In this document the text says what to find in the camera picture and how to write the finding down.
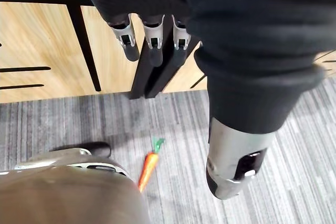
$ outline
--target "gray striped carpet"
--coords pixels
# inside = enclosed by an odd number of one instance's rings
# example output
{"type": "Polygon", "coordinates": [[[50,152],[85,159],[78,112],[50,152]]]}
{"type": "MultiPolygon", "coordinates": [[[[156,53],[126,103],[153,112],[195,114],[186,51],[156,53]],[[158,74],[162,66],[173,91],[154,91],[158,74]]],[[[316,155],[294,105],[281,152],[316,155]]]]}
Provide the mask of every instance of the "gray striped carpet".
{"type": "Polygon", "coordinates": [[[130,101],[124,94],[0,105],[0,170],[70,143],[106,141],[137,180],[154,137],[164,137],[145,190],[152,222],[336,223],[336,79],[306,93],[239,196],[207,188],[205,91],[130,101]]]}

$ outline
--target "carrot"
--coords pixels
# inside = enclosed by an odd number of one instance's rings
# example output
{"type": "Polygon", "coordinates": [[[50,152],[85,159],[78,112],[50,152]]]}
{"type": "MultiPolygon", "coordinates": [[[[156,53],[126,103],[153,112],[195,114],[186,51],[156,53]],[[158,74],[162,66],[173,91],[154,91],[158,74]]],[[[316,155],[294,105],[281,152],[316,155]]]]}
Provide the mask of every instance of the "carrot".
{"type": "Polygon", "coordinates": [[[146,187],[149,178],[151,177],[156,164],[159,161],[158,152],[160,150],[161,144],[163,144],[164,139],[161,138],[157,142],[154,143],[154,152],[149,152],[145,158],[145,162],[142,168],[142,173],[139,179],[138,188],[139,191],[142,192],[146,187]]]}

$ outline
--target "wooden surface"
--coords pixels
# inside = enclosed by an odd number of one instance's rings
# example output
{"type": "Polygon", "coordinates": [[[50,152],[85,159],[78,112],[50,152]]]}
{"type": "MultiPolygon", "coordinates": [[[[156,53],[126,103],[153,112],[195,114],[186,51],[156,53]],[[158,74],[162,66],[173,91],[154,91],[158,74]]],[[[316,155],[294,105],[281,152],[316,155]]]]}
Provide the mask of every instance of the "wooden surface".
{"type": "Polygon", "coordinates": [[[181,66],[178,72],[164,88],[162,91],[163,93],[191,90],[190,87],[204,75],[196,65],[194,59],[194,52],[199,48],[199,45],[200,43],[197,44],[185,61],[185,64],[181,66]]]}
{"type": "MultiPolygon", "coordinates": [[[[130,91],[138,62],[127,60],[112,29],[95,7],[82,6],[81,9],[102,93],[130,91]]],[[[136,14],[132,15],[132,21],[140,51],[144,39],[142,23],[136,14]]]]}
{"type": "Polygon", "coordinates": [[[0,3],[0,68],[51,67],[0,73],[0,103],[96,93],[65,5],[0,3]]]}
{"type": "Polygon", "coordinates": [[[329,77],[336,73],[336,51],[327,52],[324,55],[319,55],[315,63],[320,64],[326,69],[326,76],[329,77]]]}
{"type": "Polygon", "coordinates": [[[195,87],[190,90],[205,90],[207,89],[207,77],[205,77],[202,81],[200,81],[195,87]]]}

